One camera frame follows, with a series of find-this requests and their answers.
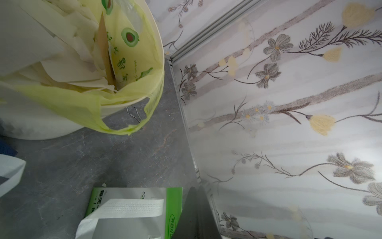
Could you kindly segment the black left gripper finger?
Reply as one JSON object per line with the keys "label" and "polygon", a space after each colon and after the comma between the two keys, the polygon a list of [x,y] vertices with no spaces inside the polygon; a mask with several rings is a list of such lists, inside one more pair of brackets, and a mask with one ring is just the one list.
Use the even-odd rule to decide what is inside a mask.
{"label": "black left gripper finger", "polygon": [[173,239],[221,239],[205,192],[200,186],[191,187]]}

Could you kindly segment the green and white takeout bag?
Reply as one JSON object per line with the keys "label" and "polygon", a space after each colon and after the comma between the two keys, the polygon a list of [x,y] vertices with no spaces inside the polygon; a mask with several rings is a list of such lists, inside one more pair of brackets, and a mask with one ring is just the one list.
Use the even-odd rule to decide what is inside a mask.
{"label": "green and white takeout bag", "polygon": [[78,239],[170,239],[183,209],[183,188],[92,190]]}

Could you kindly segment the brown cardboard piece in bin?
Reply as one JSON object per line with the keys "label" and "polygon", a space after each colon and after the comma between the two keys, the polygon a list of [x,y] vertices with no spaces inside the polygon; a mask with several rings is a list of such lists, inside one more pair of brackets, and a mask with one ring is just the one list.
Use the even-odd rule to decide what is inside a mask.
{"label": "brown cardboard piece in bin", "polygon": [[100,21],[99,21],[97,35],[96,35],[96,42],[99,47],[102,62],[104,64],[107,82],[109,85],[116,88],[115,75],[114,75],[114,71],[112,68],[112,63],[111,63],[110,55],[109,55],[109,44],[108,44],[108,38],[107,38],[103,13],[101,13],[101,16],[100,16]]}

